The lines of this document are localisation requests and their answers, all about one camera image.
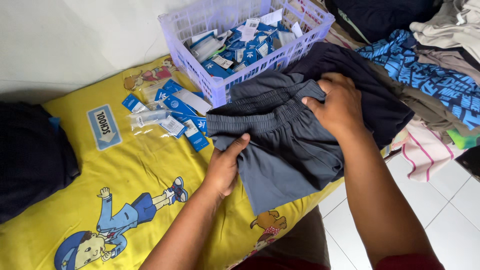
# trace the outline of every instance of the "elastic waistband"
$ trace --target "elastic waistband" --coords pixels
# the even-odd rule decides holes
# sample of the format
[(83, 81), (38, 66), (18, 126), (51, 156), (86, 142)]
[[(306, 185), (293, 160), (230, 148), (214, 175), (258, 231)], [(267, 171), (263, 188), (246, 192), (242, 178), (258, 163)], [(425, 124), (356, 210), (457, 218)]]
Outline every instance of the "elastic waistband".
[[(308, 80), (210, 110), (206, 115), (208, 135), (241, 135), (245, 132), (259, 134), (275, 130), (308, 109), (301, 102), (303, 97), (323, 101), (325, 93), (315, 81)], [(265, 114), (256, 114), (268, 107), (274, 108)]]

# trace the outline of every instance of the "plastic basket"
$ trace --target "plastic basket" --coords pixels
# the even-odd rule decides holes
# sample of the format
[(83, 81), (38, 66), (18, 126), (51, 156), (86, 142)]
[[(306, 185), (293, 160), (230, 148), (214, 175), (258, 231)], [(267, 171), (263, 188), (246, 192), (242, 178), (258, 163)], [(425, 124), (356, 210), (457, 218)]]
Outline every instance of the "plastic basket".
[[(290, 3), (295, 1), (301, 11)], [(201, 0), (185, 9), (158, 17), (167, 40), (173, 62), (186, 72), (203, 91), (214, 108), (230, 102), (230, 89), (234, 84), (252, 78), (266, 69), (282, 71), (300, 60), (314, 42), (322, 41), (335, 21), (332, 14), (324, 12), (308, 0)], [(254, 64), (226, 79), (211, 77), (188, 52), (183, 42), (192, 36), (218, 29), (223, 33), (250, 17), (261, 17), (283, 8), (282, 24), (290, 29), (298, 22), (303, 36), (258, 60)]]

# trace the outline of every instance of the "blue shorts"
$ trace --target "blue shorts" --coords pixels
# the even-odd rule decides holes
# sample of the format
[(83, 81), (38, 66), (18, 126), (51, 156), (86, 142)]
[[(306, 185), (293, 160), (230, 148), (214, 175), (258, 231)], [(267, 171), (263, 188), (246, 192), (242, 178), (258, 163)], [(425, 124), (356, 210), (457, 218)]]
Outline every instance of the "blue shorts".
[(142, 193), (131, 204), (131, 206), (138, 212), (137, 225), (152, 221), (153, 217), (155, 216), (156, 207), (153, 205), (152, 196), (150, 196), (150, 193)]

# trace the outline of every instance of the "white wall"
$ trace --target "white wall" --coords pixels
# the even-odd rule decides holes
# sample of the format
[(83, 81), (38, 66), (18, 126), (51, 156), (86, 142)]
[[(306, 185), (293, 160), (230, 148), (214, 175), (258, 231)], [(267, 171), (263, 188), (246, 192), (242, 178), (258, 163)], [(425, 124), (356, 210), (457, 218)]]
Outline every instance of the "white wall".
[(157, 16), (192, 2), (0, 1), (0, 100), (45, 102), (168, 54)]

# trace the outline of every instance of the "yellow bedsheet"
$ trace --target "yellow bedsheet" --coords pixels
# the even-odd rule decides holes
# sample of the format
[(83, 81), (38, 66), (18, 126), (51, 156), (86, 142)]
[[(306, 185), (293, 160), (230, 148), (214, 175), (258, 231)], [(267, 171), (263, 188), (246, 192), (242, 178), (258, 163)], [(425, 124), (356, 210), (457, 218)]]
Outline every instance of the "yellow bedsheet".
[[(127, 217), (127, 210), (145, 196), (161, 202), (164, 191), (178, 177), (191, 195), (201, 184), (213, 151), (210, 139), (210, 145), (196, 153), (185, 136), (152, 136), (140, 141), (132, 134), (125, 118), (130, 112), (122, 101), (130, 93), (144, 100), (139, 89), (172, 75), (195, 90), (166, 56), (44, 104), (49, 113), (61, 118), (82, 175), (0, 225), (0, 269), (137, 269), (141, 265), (183, 203), (155, 204), (151, 220), (140, 215)], [(105, 105), (113, 116), (109, 125), (117, 127), (114, 136), (106, 140), (116, 143), (99, 149), (87, 112)], [(152, 132), (163, 133), (160, 127)], [(218, 210), (198, 268), (227, 269), (242, 261), (283, 236), (342, 182), (256, 217), (238, 181)], [(108, 196), (104, 187), (109, 188)], [(104, 227), (105, 222), (116, 222), (115, 229), (97, 231), (97, 225)]]

